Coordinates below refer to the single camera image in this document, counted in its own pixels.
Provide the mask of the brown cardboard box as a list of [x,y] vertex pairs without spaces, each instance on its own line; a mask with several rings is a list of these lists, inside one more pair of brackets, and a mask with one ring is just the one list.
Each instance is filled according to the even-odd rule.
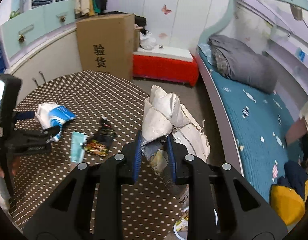
[[76,35],[82,69],[131,80],[134,22],[133,14],[99,15],[79,20]]

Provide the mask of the dark colourful snack wrapper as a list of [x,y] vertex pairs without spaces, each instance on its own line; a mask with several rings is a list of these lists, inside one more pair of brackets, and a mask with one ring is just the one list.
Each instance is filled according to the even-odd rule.
[[111,123],[106,117],[102,117],[98,130],[87,139],[84,150],[88,154],[106,157],[116,136]]

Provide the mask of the grey folded blanket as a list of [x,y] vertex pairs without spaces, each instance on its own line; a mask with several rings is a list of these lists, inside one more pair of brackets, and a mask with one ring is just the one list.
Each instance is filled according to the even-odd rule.
[[277,83],[276,62],[225,35],[209,37],[217,71],[224,77],[271,94]]

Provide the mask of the red fabric bench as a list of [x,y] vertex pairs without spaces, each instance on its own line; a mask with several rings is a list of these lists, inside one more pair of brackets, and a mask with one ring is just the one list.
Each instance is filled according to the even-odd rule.
[[175,48],[138,50],[133,53],[133,76],[145,79],[185,83],[194,87],[199,77],[198,64],[190,51]]

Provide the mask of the hanging beige garment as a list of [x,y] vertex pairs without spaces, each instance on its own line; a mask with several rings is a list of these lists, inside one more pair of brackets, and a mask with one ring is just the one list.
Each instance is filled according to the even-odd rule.
[[287,146],[308,135],[308,100],[299,113],[299,118],[290,126],[285,135]]

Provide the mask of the white paper bag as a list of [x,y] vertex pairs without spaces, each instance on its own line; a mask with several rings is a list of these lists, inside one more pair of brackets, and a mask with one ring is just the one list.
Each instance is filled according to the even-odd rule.
[[204,125],[200,125],[181,104],[177,94],[152,86],[150,96],[144,100],[141,150],[155,174],[183,206],[188,205],[188,186],[172,181],[164,144],[170,135],[176,143],[185,145],[190,154],[206,161],[210,145],[203,128]]

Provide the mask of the white round trash bin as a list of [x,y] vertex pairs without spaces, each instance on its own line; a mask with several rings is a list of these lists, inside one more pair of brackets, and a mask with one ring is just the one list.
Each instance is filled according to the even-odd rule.
[[[200,231],[206,233],[210,231],[211,225],[210,221],[213,221],[214,228],[217,227],[218,224],[218,214],[215,208],[213,208],[213,216],[209,216],[209,218],[199,219],[199,229]],[[182,214],[179,220],[177,220],[173,226],[173,233],[178,239],[188,239],[188,230],[189,230],[189,204],[185,205],[182,209]]]

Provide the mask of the yellow navy jacket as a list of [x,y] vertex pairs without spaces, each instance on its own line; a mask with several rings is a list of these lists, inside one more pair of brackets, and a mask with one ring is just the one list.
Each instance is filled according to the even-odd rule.
[[284,165],[285,175],[271,186],[269,203],[286,226],[295,225],[304,216],[308,197],[308,173],[290,160]]

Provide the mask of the blue white plastic package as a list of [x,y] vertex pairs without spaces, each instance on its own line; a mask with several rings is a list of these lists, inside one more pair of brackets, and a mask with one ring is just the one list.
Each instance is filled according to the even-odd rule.
[[60,140],[64,124],[77,118],[77,116],[67,107],[58,105],[55,102],[39,104],[35,116],[43,129],[59,126],[59,133],[51,139],[51,141],[54,142]]

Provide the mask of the brown polka dot table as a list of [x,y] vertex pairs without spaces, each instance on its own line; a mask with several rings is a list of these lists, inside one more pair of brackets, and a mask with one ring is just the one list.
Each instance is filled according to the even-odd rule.
[[141,154],[139,87],[83,71],[40,85],[16,109],[61,133],[21,157],[11,215],[27,239],[166,239],[181,204]]

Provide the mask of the teal tube wrapper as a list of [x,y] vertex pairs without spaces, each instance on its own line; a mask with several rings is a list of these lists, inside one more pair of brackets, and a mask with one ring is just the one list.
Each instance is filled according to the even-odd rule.
[[71,163],[79,164],[83,161],[84,145],[88,136],[83,133],[73,132],[71,137]]

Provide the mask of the teal quilted bed mattress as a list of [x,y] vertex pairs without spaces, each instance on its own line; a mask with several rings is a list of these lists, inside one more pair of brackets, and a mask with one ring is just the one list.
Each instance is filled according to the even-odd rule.
[[279,94],[266,94],[243,83],[227,79],[212,66],[201,49],[203,70],[211,76],[230,122],[245,179],[265,199],[271,186],[285,175],[284,165],[301,163],[301,144],[287,145],[285,135],[293,118]]

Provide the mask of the white plastic bag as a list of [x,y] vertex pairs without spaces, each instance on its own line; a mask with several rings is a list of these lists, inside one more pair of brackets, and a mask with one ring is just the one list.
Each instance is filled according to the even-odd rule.
[[145,50],[153,50],[157,46],[157,41],[149,31],[146,34],[140,33],[140,47]]

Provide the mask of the mint green drawer cabinet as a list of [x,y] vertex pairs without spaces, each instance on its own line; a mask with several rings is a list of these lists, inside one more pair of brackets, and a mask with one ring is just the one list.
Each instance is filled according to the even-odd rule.
[[73,22],[73,0],[42,5],[8,20],[0,27],[6,57],[11,59],[38,38]]

